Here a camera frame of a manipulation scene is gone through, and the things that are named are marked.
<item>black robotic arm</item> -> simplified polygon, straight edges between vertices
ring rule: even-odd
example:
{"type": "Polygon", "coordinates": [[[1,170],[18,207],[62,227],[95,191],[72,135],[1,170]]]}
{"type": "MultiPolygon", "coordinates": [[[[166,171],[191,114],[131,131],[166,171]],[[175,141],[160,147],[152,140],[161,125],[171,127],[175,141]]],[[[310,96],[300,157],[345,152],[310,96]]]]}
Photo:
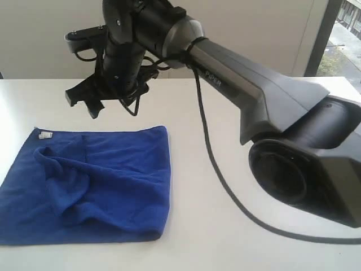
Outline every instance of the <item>black robotic arm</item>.
{"type": "Polygon", "coordinates": [[[73,53],[97,53],[95,73],[67,91],[71,106],[85,101],[96,118],[104,108],[101,100],[116,99],[128,111],[135,102],[131,113],[136,115],[160,63],[192,68],[241,109],[240,142],[254,142],[250,167],[270,195],[315,215],[361,226],[358,104],[217,45],[205,37],[198,21],[167,0],[104,0],[103,12],[106,25],[66,36],[73,53]],[[142,66],[146,51],[160,60],[142,66]]]}

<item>blue towel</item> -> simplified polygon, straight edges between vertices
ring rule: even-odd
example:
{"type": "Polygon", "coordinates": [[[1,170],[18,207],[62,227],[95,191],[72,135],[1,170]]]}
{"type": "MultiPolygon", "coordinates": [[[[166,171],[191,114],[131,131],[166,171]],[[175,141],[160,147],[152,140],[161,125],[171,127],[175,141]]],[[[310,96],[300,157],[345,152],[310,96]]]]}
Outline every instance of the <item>blue towel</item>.
{"type": "Polygon", "coordinates": [[[140,132],[35,129],[0,187],[0,244],[154,241],[169,211],[165,127],[140,132]]]}

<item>towel label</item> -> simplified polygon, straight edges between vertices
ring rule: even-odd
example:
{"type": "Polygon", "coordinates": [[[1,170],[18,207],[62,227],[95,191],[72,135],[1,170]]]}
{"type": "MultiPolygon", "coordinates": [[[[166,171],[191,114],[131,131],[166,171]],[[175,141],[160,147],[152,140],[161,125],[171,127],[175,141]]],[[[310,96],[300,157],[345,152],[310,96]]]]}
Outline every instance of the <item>towel label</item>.
{"type": "Polygon", "coordinates": [[[50,132],[41,132],[39,139],[50,139],[52,138],[52,133],[50,132]]]}

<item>piper logo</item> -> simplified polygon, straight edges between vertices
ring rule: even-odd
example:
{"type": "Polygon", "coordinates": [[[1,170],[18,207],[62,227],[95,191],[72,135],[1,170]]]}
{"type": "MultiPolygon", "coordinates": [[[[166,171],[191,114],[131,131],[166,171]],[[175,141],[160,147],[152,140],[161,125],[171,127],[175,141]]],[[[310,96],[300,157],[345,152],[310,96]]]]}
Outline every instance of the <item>piper logo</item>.
{"type": "Polygon", "coordinates": [[[206,77],[212,81],[216,86],[220,87],[222,82],[218,79],[214,74],[210,73],[209,71],[205,72],[206,77]]]}

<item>white table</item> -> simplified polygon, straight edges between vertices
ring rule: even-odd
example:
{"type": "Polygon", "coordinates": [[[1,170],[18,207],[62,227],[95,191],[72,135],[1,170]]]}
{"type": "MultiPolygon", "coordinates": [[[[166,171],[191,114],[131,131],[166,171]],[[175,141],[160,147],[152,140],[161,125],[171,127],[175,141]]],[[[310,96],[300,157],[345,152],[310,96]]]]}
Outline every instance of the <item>white table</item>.
{"type": "MultiPolygon", "coordinates": [[[[312,79],[333,94],[361,101],[344,78],[312,79]]],[[[0,270],[360,270],[361,246],[295,241],[249,221],[223,190],[208,160],[191,79],[153,80],[138,117],[117,102],[92,120],[84,104],[73,108],[64,90],[79,80],[0,80],[0,180],[34,126],[52,130],[139,130],[165,125],[169,131],[171,211],[156,242],[0,247],[0,270]]],[[[284,230],[330,237],[361,237],[351,229],[279,203],[254,180],[250,144],[239,143],[240,112],[202,84],[210,136],[226,180],[263,221],[284,230]]]]}

